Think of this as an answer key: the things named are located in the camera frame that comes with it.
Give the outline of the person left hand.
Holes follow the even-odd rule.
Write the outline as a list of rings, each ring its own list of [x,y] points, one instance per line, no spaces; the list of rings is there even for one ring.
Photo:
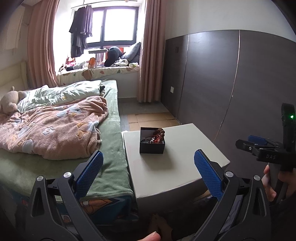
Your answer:
[[[153,232],[139,241],[160,241],[161,236],[157,232]]]

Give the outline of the person right hand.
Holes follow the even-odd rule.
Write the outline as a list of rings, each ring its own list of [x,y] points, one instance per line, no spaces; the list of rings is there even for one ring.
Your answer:
[[[269,185],[270,180],[270,168],[269,165],[266,165],[264,169],[264,176],[262,178],[262,183],[267,195],[268,201],[273,201],[276,197],[276,192]],[[290,198],[295,193],[295,169],[292,172],[283,172],[280,171],[278,174],[278,179],[283,183],[287,184],[286,198]]]

